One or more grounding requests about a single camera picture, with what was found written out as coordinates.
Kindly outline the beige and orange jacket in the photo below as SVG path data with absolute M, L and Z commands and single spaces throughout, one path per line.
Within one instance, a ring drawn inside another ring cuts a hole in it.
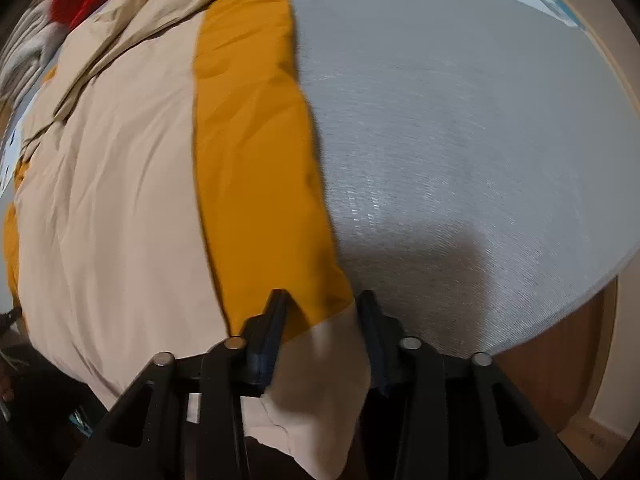
M 370 365 L 290 0 L 110 0 L 78 26 L 24 122 L 4 258 L 32 344 L 107 408 L 155 353 L 203 353 L 286 290 L 244 427 L 312 478 L 344 471 Z

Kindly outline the grey and printed bed sheet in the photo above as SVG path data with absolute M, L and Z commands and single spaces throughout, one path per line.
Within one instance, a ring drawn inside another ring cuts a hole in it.
M 588 37 L 512 0 L 290 0 L 337 262 L 468 356 L 639 247 L 639 117 Z

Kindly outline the grey white striped garment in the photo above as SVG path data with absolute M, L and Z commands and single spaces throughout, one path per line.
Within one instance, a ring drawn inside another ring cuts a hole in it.
M 1 104 L 16 107 L 63 43 L 68 28 L 52 18 L 53 0 L 42 0 L 17 22 L 1 51 Z

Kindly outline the wooden bed frame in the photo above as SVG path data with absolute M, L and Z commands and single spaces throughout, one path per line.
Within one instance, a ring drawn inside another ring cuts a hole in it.
M 506 376 L 554 432 L 593 407 L 610 353 L 617 296 L 614 278 L 548 330 L 496 355 Z

